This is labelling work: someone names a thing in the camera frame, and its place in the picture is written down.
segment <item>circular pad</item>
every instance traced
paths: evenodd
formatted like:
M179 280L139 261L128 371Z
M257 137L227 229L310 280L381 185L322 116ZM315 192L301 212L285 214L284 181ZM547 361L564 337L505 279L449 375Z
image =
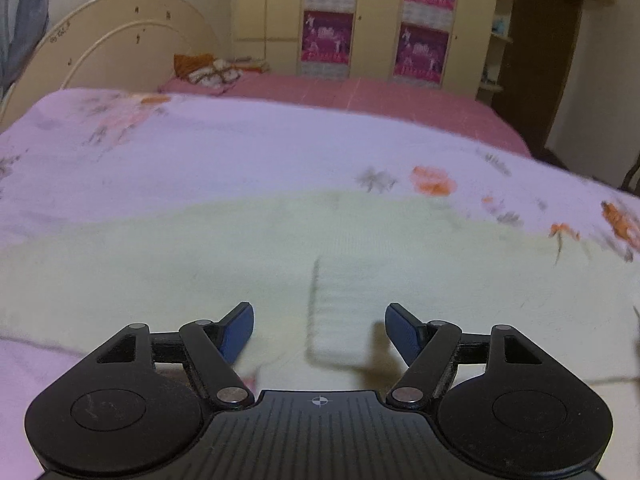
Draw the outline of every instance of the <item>circular pad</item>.
M83 428L116 431L145 414L145 399L129 390L98 390L84 394L71 407L71 416Z
M452 388L437 413L446 440L499 477L556 478L595 465L612 430L606 404L575 378L549 374L538 383L513 375Z
M498 397L494 402L494 415L513 430L542 433L554 430L564 422L566 408L552 395L524 390Z
M63 376L24 419L40 461L81 477L131 475L167 462L201 426L194 392L129 363Z

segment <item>floral bedspread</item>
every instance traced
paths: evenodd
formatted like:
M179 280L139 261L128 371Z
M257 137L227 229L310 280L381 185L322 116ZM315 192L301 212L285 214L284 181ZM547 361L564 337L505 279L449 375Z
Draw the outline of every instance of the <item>floral bedspread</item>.
M480 142L244 100L68 90L0 136L0 247L73 222L309 189L439 197L461 216L591 238L632 261L640 201Z

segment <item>doorway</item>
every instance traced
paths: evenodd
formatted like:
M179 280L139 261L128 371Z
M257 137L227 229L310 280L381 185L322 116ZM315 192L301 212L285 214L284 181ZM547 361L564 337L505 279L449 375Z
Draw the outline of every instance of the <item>doorway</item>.
M515 0L492 108L543 156L574 56L582 0Z

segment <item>blue gripper pad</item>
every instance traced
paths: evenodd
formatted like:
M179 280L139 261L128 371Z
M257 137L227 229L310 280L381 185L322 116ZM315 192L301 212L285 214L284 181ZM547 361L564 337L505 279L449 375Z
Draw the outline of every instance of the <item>blue gripper pad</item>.
M418 332L421 326L423 324L399 304L392 303L386 308L386 335L408 366L411 366L422 351Z
M218 323L222 329L222 343L218 350L229 364L233 364L254 331L254 308L240 303Z

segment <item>wardrobe door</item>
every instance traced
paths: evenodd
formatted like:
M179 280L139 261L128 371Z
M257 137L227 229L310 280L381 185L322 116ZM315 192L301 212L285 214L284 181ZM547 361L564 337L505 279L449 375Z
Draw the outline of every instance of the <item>wardrobe door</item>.
M476 97L496 0L457 0L442 89Z
M396 60L402 0L357 0L351 76L388 79Z
M440 88L456 0L404 0L393 81Z
M233 57L264 59L266 0L234 0Z
M350 76L356 0L303 0L300 75Z
M266 1L266 60L271 71L296 75L302 0Z

